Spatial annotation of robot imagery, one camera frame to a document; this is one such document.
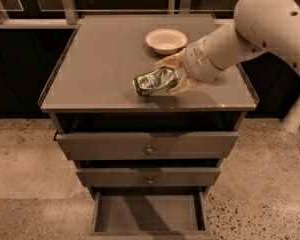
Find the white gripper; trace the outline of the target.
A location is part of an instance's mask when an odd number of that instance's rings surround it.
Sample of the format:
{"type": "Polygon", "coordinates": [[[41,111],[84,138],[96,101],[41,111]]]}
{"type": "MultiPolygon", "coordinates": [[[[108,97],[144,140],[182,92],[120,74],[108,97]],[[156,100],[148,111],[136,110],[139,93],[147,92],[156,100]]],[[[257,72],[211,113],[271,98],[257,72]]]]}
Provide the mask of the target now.
{"type": "Polygon", "coordinates": [[[184,50],[166,56],[154,64],[155,69],[162,67],[181,68],[188,76],[169,77],[167,93],[177,95],[196,87],[199,83],[213,82],[223,70],[216,67],[205,50],[205,38],[190,43],[184,50]]]}

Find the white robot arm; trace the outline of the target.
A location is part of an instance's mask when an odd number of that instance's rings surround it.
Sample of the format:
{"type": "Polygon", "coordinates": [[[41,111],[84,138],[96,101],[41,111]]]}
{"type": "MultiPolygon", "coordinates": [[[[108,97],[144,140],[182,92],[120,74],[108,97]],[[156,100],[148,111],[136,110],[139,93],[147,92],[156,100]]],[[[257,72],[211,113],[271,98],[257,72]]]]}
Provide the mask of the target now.
{"type": "Polygon", "coordinates": [[[231,23],[161,59],[155,67],[183,70],[177,86],[169,90],[179,94],[267,52],[300,76],[300,7],[294,0],[239,0],[231,23]]]}

